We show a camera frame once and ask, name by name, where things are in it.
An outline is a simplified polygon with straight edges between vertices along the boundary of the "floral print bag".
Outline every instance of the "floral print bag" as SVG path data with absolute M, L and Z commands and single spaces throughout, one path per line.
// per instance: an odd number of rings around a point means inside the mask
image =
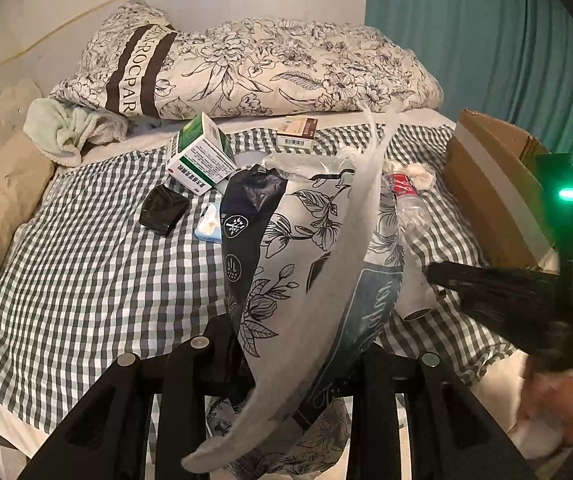
M 297 174 L 254 166 L 230 178 L 226 301 L 256 388 L 244 408 L 212 406 L 209 427 L 229 446 L 208 440 L 187 469 L 211 470 L 216 457 L 246 480 L 323 470 L 342 454 L 349 424 L 332 383 L 379 335 L 402 282 L 395 197 L 380 184 L 396 118 L 381 144 L 373 124 L 355 166 L 301 155 Z
M 358 25 L 250 18 L 177 31 L 131 1 L 91 38 L 75 75 L 51 94 L 126 116 L 190 119 L 307 111 L 438 108 L 442 89 L 415 54 Z

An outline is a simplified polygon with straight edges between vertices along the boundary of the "green led light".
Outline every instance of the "green led light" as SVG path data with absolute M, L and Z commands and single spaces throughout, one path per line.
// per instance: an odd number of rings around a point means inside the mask
M 558 192 L 558 196 L 567 202 L 573 202 L 573 187 L 564 187 Z

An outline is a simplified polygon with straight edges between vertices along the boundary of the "black metal bracket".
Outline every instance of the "black metal bracket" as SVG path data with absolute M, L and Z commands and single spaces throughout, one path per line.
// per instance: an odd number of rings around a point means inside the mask
M 540 356 L 545 369 L 573 368 L 573 303 L 565 304 L 560 314 L 559 276 L 440 262 L 429 264 L 427 279 L 457 291 L 462 312 Z
M 206 438 L 204 396 L 243 399 L 253 386 L 240 373 L 242 350 L 228 316 L 212 318 L 203 336 L 170 354 L 121 355 L 44 443 L 22 480 L 141 480 L 151 404 L 161 393 L 156 480 L 206 480 L 180 459 Z M 347 478 L 400 479 L 395 394 L 406 399 L 413 477 L 486 480 L 535 478 L 504 432 L 433 353 L 419 360 L 373 345 L 339 394 L 354 397 Z

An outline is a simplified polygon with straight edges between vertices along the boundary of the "red label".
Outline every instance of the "red label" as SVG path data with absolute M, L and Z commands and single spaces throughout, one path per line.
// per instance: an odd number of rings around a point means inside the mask
M 409 176 L 404 173 L 393 173 L 388 175 L 389 189 L 392 190 L 396 196 L 414 195 L 418 196 L 418 191 L 411 183 Z

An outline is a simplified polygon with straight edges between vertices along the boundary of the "plastic water bottle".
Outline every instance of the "plastic water bottle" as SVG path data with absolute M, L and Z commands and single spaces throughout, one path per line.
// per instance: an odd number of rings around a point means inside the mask
M 404 173 L 396 171 L 388 174 L 387 185 L 397 198 L 398 225 L 401 231 L 407 240 L 417 238 L 433 223 L 426 202 Z
M 420 259 L 409 247 L 409 242 L 425 232 L 433 220 L 427 204 L 409 176 L 397 171 L 390 173 L 387 175 L 387 185 L 397 198 L 398 225 L 403 233 L 401 243 L 404 247 L 403 282 L 394 310 L 402 319 L 410 321 L 425 316 L 438 304 L 422 272 Z
M 438 300 L 422 272 L 420 259 L 413 254 L 404 237 L 401 241 L 404 247 L 403 282 L 394 310 L 402 319 L 410 321 L 428 314 L 438 305 Z

